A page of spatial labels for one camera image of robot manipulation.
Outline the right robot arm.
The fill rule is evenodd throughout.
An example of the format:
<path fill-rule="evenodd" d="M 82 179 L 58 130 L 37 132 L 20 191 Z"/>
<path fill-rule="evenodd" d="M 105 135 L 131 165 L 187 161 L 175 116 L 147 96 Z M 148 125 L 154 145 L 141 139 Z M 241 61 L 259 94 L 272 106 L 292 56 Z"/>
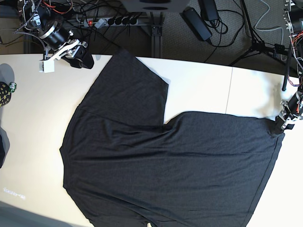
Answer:
<path fill-rule="evenodd" d="M 92 69 L 94 60 L 85 41 L 74 38 L 72 30 L 63 26 L 63 12 L 43 0 L 19 0 L 17 9 L 21 26 L 14 33 L 36 38 L 43 48 L 39 70 L 55 71 L 55 61 L 64 60 L 71 67 Z"/>

